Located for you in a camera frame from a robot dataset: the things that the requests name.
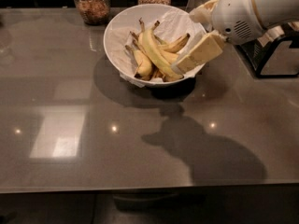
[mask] white object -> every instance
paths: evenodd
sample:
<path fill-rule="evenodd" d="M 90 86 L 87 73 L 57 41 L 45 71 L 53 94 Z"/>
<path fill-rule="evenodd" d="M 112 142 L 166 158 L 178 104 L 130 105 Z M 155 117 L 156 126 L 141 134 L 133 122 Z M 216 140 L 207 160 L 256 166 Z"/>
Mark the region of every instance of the white object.
<path fill-rule="evenodd" d="M 195 35 L 204 35 L 206 33 L 200 23 L 194 23 L 190 19 L 189 13 L 176 7 L 146 4 L 127 8 L 112 19 L 104 33 L 106 55 L 115 68 L 119 70 L 120 76 L 138 87 L 167 87 L 187 78 L 195 77 L 204 66 L 203 64 L 184 74 L 183 79 L 173 82 L 163 82 L 161 79 L 145 81 L 134 77 L 136 65 L 132 55 L 127 52 L 124 46 L 132 41 L 130 31 L 136 33 L 140 31 L 140 18 L 142 18 L 146 27 L 159 20 L 161 24 L 155 30 L 155 34 L 165 40 L 172 41 L 183 34 L 189 33 L 191 39 L 181 52 L 186 50 Z"/>
<path fill-rule="evenodd" d="M 299 0 L 220 0 L 212 11 L 214 29 L 236 45 L 289 21 L 299 21 Z"/>

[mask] bowl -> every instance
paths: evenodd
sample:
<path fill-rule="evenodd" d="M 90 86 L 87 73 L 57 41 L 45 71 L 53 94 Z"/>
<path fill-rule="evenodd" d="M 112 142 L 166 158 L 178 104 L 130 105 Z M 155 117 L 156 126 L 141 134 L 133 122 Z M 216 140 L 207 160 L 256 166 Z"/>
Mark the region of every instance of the bowl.
<path fill-rule="evenodd" d="M 134 77 L 136 64 L 132 54 L 125 49 L 125 45 L 132 44 L 131 31 L 140 32 L 140 18 L 146 27 L 159 21 L 160 25 L 155 29 L 155 34 L 168 41 L 189 33 L 191 37 L 185 48 L 179 53 L 189 49 L 188 45 L 195 35 L 206 33 L 201 23 L 194 23 L 190 19 L 189 13 L 177 7 L 145 4 L 127 8 L 110 21 L 104 33 L 105 53 L 112 65 L 120 72 L 120 76 L 138 87 L 156 88 L 171 86 L 187 78 L 195 77 L 204 64 L 184 74 L 183 79 L 171 82 L 163 82 L 161 79 L 146 81 Z"/>

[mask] glossy table surface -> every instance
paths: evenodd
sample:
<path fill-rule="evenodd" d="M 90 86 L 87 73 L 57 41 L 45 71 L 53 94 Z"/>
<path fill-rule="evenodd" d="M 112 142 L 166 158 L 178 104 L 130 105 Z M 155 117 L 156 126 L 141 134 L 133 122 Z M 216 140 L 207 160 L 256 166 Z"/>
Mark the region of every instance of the glossy table surface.
<path fill-rule="evenodd" d="M 0 16 L 1 193 L 298 183 L 298 79 L 257 79 L 227 46 L 140 89 L 74 8 Z"/>

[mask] bowl rim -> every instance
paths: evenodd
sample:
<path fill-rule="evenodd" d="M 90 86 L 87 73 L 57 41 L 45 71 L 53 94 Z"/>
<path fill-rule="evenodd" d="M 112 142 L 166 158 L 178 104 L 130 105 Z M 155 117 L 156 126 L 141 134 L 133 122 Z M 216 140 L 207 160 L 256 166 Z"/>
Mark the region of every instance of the bowl rim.
<path fill-rule="evenodd" d="M 169 7 L 170 8 L 175 8 L 175 9 L 178 9 L 180 10 L 181 12 L 185 13 L 186 15 L 188 15 L 189 13 L 179 7 L 174 7 L 174 6 L 170 6 L 170 5 L 165 5 L 165 4 L 142 4 L 142 5 L 135 5 L 135 6 L 132 6 L 132 7 L 128 7 L 126 8 L 125 10 L 119 12 L 110 22 L 109 24 L 107 25 L 105 31 L 104 31 L 104 36 L 103 36 L 103 44 L 104 44 L 104 50 L 105 50 L 105 54 L 106 56 L 108 57 L 109 61 L 113 64 L 113 66 L 119 71 L 120 73 L 120 76 L 122 78 L 124 77 L 127 77 L 129 78 L 130 80 L 127 80 L 126 78 L 124 78 L 126 81 L 130 82 L 130 83 L 133 83 L 135 85 L 142 85 L 142 86 L 151 86 L 151 87 L 158 87 L 158 86 L 170 86 L 170 85 L 175 85 L 175 84 L 178 84 L 179 82 L 183 81 L 183 80 L 186 80 L 188 78 L 192 78 L 192 77 L 184 77 L 183 79 L 178 79 L 178 80 L 175 80 L 175 81 L 169 81 L 169 82 L 154 82 L 154 81 L 147 81 L 147 80 L 140 80 L 136 77 L 131 77 L 131 76 L 127 76 L 126 74 L 124 74 L 122 72 L 122 70 L 120 70 L 120 68 L 115 65 L 112 61 L 113 59 L 111 58 L 111 56 L 109 55 L 109 53 L 107 52 L 107 47 L 106 47 L 106 41 L 107 41 L 107 31 L 109 30 L 109 27 L 111 26 L 111 24 L 113 23 L 114 20 L 116 20 L 119 16 L 121 16 L 122 14 L 124 14 L 125 12 L 128 12 L 129 10 L 132 10 L 132 9 L 135 9 L 137 7 Z M 203 29 L 203 32 L 206 33 L 206 30 L 205 28 L 203 27 L 203 25 L 201 23 L 198 23 L 199 26 L 202 27 Z M 204 67 L 205 63 L 200 65 L 200 66 L 197 66 L 199 68 L 199 70 L 196 72 L 196 74 Z"/>

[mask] gray countertop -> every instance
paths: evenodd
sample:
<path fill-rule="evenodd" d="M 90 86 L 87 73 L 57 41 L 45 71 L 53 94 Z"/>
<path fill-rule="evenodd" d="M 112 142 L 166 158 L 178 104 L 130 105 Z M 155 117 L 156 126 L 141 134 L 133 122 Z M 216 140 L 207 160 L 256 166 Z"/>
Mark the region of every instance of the gray countertop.
<path fill-rule="evenodd" d="M 256 79 L 228 46 L 139 89 L 74 8 L 0 14 L 1 193 L 298 183 L 298 79 Z"/>

